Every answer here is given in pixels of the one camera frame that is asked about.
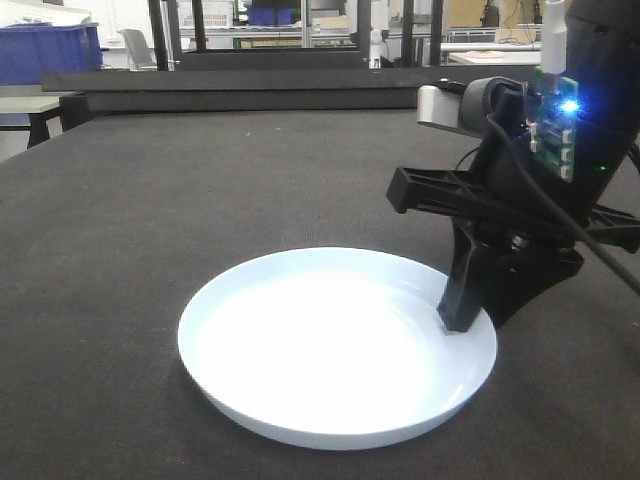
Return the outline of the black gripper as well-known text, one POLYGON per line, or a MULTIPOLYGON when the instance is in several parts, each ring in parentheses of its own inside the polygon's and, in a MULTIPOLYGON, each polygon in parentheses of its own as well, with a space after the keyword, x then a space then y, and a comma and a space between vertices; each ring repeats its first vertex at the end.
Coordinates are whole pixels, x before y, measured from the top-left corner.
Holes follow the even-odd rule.
MULTIPOLYGON (((598 203, 631 147, 631 135, 580 123, 577 169, 565 182, 535 161, 523 121, 499 123, 511 135, 526 173, 594 240, 638 251, 638 219, 598 203)), ((468 170, 400 167, 386 196, 398 213, 421 210, 487 221, 560 243, 575 237, 526 183, 495 132, 482 141, 468 170)), ((532 243, 513 249, 487 243, 473 222, 453 220, 452 228, 452 265, 437 306, 449 331, 467 332, 481 310, 499 328, 536 297, 576 276, 584 264, 573 247, 532 243)))

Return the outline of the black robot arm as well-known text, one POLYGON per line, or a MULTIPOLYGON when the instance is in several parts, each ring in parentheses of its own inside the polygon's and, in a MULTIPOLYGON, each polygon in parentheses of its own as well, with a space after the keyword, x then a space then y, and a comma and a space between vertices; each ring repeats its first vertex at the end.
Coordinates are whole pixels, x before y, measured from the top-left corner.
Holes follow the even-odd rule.
POLYGON ((630 288, 638 280, 607 252, 639 248, 639 222, 598 201, 639 149, 639 5, 547 4, 542 61, 532 83, 492 77, 439 82, 447 114, 423 119, 477 135, 470 166, 400 168, 387 197, 399 213, 449 216, 454 255, 437 311, 464 332, 485 311, 501 325, 526 303, 576 275, 584 243, 630 288))

